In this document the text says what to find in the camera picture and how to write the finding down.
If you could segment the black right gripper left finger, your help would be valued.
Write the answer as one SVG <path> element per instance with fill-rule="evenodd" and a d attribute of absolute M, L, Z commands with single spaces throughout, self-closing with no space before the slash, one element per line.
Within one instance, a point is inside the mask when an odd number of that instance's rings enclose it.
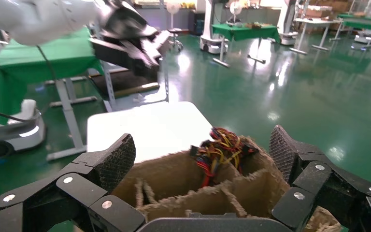
<path fill-rule="evenodd" d="M 0 195 L 0 232 L 46 232 L 65 221 L 85 232 L 134 232 L 144 216 L 112 191 L 133 167 L 136 148 L 123 134 L 58 173 Z"/>

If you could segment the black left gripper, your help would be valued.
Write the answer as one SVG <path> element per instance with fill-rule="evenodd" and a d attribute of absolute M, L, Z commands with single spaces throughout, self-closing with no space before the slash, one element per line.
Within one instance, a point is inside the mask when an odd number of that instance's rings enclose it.
<path fill-rule="evenodd" d="M 170 32 L 150 26 L 125 0 L 100 0 L 99 3 L 96 39 L 89 40 L 96 58 L 126 68 L 135 76 L 157 79 L 158 60 L 169 49 Z M 123 41 L 123 44 L 103 41 L 107 38 Z"/>

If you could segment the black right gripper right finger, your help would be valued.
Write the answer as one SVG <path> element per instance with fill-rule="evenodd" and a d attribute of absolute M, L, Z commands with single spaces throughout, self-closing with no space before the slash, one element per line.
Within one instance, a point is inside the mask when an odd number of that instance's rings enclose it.
<path fill-rule="evenodd" d="M 294 140 L 276 125 L 270 157 L 289 190 L 272 209 L 293 232 L 305 228 L 317 207 L 328 210 L 351 232 L 371 232 L 371 182 L 336 166 L 318 147 Z"/>

